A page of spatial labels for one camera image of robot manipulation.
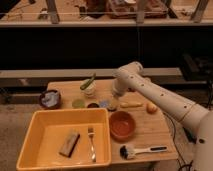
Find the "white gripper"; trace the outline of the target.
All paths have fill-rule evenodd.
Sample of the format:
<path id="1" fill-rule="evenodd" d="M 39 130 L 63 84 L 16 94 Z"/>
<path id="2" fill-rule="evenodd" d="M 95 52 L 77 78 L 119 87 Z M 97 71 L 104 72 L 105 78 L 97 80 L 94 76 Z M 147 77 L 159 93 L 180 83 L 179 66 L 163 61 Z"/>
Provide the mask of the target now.
<path id="1" fill-rule="evenodd" d="M 128 87 L 122 81 L 119 81 L 118 79 L 115 79 L 112 83 L 112 94 L 115 97 L 122 97 L 126 93 L 127 89 Z M 116 110 L 119 106 L 119 99 L 115 97 L 110 98 L 110 101 L 109 101 L 110 110 Z"/>

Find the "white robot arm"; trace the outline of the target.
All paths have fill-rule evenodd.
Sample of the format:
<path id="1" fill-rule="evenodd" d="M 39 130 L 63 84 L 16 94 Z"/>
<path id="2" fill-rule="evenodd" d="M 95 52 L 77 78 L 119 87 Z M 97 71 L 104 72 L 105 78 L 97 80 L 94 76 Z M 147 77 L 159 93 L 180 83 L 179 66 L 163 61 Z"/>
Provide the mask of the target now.
<path id="1" fill-rule="evenodd" d="M 137 61 L 116 69 L 112 95 L 119 98 L 132 89 L 160 107 L 196 137 L 192 171 L 213 171 L 213 110 L 146 80 L 142 70 Z"/>

